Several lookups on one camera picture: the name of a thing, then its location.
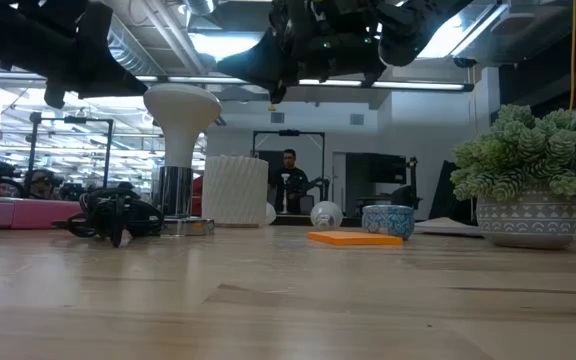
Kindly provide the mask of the pink flat case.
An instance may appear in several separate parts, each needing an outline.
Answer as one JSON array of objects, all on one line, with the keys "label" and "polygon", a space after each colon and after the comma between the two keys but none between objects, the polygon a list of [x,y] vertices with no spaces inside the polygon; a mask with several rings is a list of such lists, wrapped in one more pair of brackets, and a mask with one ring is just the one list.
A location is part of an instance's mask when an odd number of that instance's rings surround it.
[{"label": "pink flat case", "polygon": [[80,211],[78,201],[0,197],[0,229],[51,229]]}]

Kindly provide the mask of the long ceiling light bar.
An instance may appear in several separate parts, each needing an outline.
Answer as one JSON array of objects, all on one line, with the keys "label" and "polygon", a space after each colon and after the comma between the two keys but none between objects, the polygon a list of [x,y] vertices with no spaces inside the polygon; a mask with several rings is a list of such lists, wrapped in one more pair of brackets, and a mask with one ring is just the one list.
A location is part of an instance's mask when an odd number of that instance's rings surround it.
[{"label": "long ceiling light bar", "polygon": [[[191,85],[250,85],[241,79],[219,76],[152,76],[139,75],[139,81],[147,84],[155,83],[182,83]],[[471,92],[474,85],[471,83],[439,83],[439,82],[415,82],[415,81],[376,81],[370,86],[360,80],[332,79],[313,80],[302,79],[296,83],[299,87],[335,87],[335,88],[372,88],[379,90],[402,90],[402,91],[430,91],[430,92]]]}]

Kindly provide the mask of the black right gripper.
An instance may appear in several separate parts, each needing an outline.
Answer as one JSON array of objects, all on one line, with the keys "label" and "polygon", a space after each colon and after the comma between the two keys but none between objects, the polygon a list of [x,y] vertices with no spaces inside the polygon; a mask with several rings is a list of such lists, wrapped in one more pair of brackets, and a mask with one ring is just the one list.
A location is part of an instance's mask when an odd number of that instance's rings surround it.
[{"label": "black right gripper", "polygon": [[217,62],[217,71],[283,100],[287,88],[311,79],[361,74],[371,86],[386,66],[378,56],[379,0],[272,0],[270,28],[252,48]]}]

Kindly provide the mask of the white flood light bulb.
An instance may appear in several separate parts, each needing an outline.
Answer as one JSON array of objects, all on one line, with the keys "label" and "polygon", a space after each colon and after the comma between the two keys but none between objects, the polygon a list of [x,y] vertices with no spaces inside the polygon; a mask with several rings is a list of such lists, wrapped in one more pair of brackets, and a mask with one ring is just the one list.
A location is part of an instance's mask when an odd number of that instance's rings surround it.
[{"label": "white flood light bulb", "polygon": [[199,134],[221,115],[217,97],[200,87],[167,83],[148,89],[143,102],[162,129],[165,165],[190,168]]}]

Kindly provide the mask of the small round white light bulb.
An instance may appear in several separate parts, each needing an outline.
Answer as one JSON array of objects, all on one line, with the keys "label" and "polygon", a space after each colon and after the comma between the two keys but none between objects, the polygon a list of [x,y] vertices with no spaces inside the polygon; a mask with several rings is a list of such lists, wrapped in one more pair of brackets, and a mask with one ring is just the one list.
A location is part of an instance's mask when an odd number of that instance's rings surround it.
[{"label": "small round white light bulb", "polygon": [[310,213],[311,223],[318,231],[334,231],[341,227],[343,212],[334,202],[317,203]]}]

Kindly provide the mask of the white textured mug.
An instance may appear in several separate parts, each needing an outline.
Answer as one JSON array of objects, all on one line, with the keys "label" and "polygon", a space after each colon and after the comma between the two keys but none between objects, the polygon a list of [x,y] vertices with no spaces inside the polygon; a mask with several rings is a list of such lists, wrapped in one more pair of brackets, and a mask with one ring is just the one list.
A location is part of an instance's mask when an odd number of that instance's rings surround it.
[{"label": "white textured mug", "polygon": [[267,200],[269,164],[244,156],[212,156],[205,162],[202,215],[221,227],[263,227],[276,219]]}]

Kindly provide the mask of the blue patterned bowl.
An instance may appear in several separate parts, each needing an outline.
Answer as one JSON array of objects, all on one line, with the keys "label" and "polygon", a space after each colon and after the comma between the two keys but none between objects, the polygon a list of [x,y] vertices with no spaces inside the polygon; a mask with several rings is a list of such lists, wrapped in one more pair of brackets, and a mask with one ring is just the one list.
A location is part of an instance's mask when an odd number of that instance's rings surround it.
[{"label": "blue patterned bowl", "polygon": [[408,240],[414,232],[414,209],[403,205],[368,205],[362,209],[362,229]]}]

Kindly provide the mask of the orange sticky note pad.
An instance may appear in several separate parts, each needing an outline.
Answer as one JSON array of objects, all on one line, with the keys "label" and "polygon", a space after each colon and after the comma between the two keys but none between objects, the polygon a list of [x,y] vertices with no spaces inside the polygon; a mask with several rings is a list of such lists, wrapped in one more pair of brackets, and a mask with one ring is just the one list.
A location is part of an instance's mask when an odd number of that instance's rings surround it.
[{"label": "orange sticky note pad", "polygon": [[308,232],[307,238],[334,246],[402,246],[401,237],[350,231]]}]

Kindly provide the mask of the chrome lamp socket base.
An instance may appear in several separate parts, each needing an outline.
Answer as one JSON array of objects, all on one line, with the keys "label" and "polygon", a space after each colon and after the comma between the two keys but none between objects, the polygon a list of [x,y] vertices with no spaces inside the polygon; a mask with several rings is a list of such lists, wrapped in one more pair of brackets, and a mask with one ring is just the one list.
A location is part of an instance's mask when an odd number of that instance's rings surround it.
[{"label": "chrome lamp socket base", "polygon": [[163,166],[159,170],[158,190],[154,206],[164,220],[161,236],[210,236],[214,234],[213,220],[192,215],[193,170],[186,167]]}]

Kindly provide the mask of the black background gantry frame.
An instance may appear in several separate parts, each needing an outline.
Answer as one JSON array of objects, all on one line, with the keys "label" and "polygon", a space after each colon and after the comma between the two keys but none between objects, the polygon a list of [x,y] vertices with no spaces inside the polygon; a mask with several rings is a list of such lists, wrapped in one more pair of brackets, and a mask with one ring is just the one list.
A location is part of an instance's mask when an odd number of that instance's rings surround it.
[{"label": "black background gantry frame", "polygon": [[250,156],[258,158],[259,154],[257,151],[257,141],[256,138],[258,135],[278,135],[280,137],[299,137],[299,136],[306,136],[311,138],[312,136],[319,136],[321,138],[321,142],[318,143],[317,141],[313,140],[313,143],[319,147],[321,150],[321,175],[319,177],[326,177],[325,174],[325,165],[326,165],[326,134],[324,132],[315,132],[315,131],[300,131],[297,129],[284,129],[278,131],[271,131],[271,130],[254,130],[252,134],[252,147],[250,150]]},{"label": "black background gantry frame", "polygon": [[111,147],[112,147],[112,138],[113,138],[113,131],[114,131],[114,121],[112,119],[95,119],[91,117],[82,117],[82,116],[65,116],[61,118],[49,118],[44,117],[40,112],[32,112],[29,116],[29,120],[32,124],[32,132],[30,135],[30,150],[29,150],[29,158],[28,158],[28,172],[29,175],[26,176],[24,180],[24,196],[25,197],[33,197],[31,192],[31,180],[32,175],[34,172],[34,164],[35,164],[35,152],[36,152],[36,144],[38,138],[38,128],[39,125],[43,121],[63,121],[65,124],[85,124],[87,122],[100,122],[107,124],[107,131],[106,131],[106,144],[105,144],[105,163],[104,163],[104,172],[103,172],[103,181],[102,186],[106,187],[108,185],[108,175],[109,175],[109,164],[110,164],[110,157],[111,157]]}]

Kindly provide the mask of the person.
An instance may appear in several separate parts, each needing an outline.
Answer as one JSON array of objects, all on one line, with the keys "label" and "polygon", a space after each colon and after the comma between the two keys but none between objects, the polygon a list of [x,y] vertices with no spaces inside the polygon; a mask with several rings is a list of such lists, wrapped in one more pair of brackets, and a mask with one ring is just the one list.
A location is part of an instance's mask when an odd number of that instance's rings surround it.
[{"label": "person", "polygon": [[296,166],[296,152],[286,149],[283,152],[283,166],[269,177],[269,188],[276,191],[274,208],[279,213],[301,215],[301,199],[307,190],[306,173]]}]

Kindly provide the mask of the black background cabinet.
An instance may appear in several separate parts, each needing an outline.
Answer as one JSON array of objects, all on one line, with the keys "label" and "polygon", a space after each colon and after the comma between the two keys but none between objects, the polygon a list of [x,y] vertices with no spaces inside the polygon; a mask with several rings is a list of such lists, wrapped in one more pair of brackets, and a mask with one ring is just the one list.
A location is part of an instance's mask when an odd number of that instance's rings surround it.
[{"label": "black background cabinet", "polygon": [[377,195],[377,184],[406,185],[407,160],[379,153],[346,154],[346,204],[355,208],[360,197]]}]

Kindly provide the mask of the green succulent in patterned pot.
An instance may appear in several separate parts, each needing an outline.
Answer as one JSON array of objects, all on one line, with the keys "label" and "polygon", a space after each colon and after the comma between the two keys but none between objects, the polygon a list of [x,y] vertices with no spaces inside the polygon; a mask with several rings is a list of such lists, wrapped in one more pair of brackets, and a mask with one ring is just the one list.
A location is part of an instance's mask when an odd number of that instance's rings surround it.
[{"label": "green succulent in patterned pot", "polygon": [[537,118],[504,105],[490,128],[455,149],[459,200],[476,202],[484,238],[498,246],[565,249],[576,241],[576,114]]}]

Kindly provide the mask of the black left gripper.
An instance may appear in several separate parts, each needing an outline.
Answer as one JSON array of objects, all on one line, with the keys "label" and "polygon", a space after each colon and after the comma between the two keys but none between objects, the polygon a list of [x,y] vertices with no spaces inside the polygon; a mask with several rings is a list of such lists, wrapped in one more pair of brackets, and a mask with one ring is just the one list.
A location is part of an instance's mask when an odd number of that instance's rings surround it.
[{"label": "black left gripper", "polygon": [[79,81],[81,99],[142,96],[147,86],[108,48],[112,15],[107,5],[88,0],[19,0],[15,8],[6,4],[0,9],[1,60],[44,76],[44,100],[58,109]]}]

